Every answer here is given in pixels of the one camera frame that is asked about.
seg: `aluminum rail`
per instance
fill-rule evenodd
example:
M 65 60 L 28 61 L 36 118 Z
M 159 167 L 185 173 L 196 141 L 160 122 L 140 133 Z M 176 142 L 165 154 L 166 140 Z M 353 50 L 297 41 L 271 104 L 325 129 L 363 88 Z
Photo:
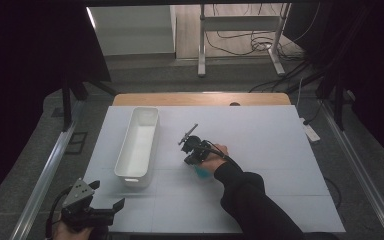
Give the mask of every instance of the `aluminum rail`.
M 341 131 L 336 125 L 332 117 L 332 109 L 322 103 L 323 113 L 329 122 L 331 129 L 333 130 L 335 137 L 337 138 L 339 145 L 344 151 L 348 162 L 351 165 L 354 174 L 356 175 L 361 187 L 363 188 L 369 202 L 371 203 L 375 213 L 377 214 L 383 228 L 384 228 L 384 198 L 375 186 L 372 178 L 364 167 L 360 157 L 352 146 L 345 131 Z
M 84 105 L 84 101 L 77 101 L 74 104 L 72 111 L 72 122 L 67 131 L 61 132 L 60 136 L 58 137 L 54 149 L 52 150 L 48 161 L 46 162 L 45 167 L 43 168 L 43 171 L 36 183 L 36 186 L 34 187 L 33 192 L 27 201 L 26 207 L 24 208 L 17 224 L 15 225 L 10 239 L 18 240 L 27 238 L 39 208 L 42 205 L 43 199 L 45 198 L 46 192 L 48 191 L 55 172 L 57 171 L 61 158 L 64 155 L 68 142 L 70 141 L 71 135 L 76 128 Z

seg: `black long-sleeve shirt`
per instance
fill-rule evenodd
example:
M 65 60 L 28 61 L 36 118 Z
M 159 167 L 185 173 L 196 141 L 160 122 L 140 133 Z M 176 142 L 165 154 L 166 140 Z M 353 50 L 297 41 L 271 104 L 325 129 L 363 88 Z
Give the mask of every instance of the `black long-sleeve shirt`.
M 221 206 L 236 219 L 247 239 L 304 239 L 301 229 L 267 197 L 260 175 L 242 172 L 227 162 L 214 177 L 224 185 Z

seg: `white power adapter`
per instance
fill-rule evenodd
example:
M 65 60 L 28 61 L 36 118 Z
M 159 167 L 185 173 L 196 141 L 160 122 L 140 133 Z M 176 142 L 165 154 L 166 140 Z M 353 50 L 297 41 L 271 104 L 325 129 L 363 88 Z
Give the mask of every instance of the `white power adapter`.
M 313 128 L 309 124 L 308 125 L 304 124 L 305 119 L 300 118 L 300 120 L 302 123 L 302 128 L 304 129 L 304 132 L 307 135 L 308 140 L 311 143 L 316 143 L 316 142 L 320 141 L 319 135 L 317 135 L 317 133 L 313 130 Z

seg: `rectangular tray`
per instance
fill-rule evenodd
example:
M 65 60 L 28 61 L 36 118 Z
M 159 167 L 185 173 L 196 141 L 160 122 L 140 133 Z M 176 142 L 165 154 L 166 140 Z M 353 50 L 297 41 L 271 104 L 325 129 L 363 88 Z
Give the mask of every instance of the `rectangular tray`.
M 114 173 L 129 187 L 146 187 L 151 182 L 158 141 L 158 109 L 133 110 Z

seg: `white wall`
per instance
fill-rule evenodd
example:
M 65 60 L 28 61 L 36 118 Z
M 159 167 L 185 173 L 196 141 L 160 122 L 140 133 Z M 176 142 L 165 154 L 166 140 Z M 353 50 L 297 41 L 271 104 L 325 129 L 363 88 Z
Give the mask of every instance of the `white wall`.
M 104 56 L 175 51 L 172 29 L 175 19 L 170 6 L 93 7 L 90 10 Z

